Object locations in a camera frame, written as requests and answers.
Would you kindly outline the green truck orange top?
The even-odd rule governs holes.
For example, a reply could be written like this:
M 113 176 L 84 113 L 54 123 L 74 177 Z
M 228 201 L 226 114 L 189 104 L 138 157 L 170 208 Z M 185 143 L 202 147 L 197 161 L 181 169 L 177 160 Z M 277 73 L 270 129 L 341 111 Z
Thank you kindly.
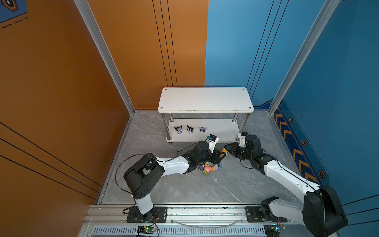
M 221 151 L 221 154 L 227 156 L 229 153 L 228 153 L 228 151 L 226 149 L 223 149 Z

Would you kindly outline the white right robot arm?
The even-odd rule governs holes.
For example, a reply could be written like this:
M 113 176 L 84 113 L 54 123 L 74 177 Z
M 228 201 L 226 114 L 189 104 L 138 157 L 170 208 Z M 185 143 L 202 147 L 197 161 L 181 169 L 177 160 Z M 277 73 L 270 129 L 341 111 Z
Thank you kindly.
M 330 186 L 320 186 L 286 168 L 276 157 L 266 153 L 255 135 L 240 138 L 224 148 L 240 161 L 247 160 L 253 169 L 277 181 L 299 203 L 282 201 L 273 196 L 261 202 L 261 217 L 266 222 L 286 218 L 304 225 L 315 237 L 328 237 L 348 225 L 337 192 Z

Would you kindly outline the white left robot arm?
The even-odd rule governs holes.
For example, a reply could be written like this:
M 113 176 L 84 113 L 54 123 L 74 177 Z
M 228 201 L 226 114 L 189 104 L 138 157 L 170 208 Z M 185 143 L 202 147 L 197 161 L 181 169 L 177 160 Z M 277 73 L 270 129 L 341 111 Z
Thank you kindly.
M 206 141 L 199 141 L 193 149 L 175 158 L 158 158 L 152 153 L 143 155 L 123 175 L 139 213 L 142 215 L 153 213 L 154 204 L 150 192 L 160 178 L 174 174 L 190 173 L 199 166 L 206 165 L 206 163 L 219 164 L 226 154 L 211 148 L 212 145 Z

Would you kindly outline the pink pig toy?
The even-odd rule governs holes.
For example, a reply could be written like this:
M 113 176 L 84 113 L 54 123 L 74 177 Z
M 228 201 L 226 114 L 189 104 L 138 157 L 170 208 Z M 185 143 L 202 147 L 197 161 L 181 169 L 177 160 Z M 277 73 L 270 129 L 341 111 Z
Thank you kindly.
M 210 168 L 204 168 L 203 174 L 206 175 L 206 176 L 208 176 L 212 172 L 214 172 L 213 171 L 213 166 L 211 166 Z

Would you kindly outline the black purple kuromi figure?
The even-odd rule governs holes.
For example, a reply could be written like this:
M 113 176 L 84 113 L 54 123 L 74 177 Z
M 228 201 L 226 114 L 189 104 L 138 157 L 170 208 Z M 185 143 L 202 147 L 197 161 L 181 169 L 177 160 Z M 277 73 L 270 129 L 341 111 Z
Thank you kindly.
M 175 130 L 176 130 L 176 132 L 178 134 L 181 134 L 183 132 L 183 126 L 182 125 L 181 126 L 177 126 L 177 127 L 175 127 Z

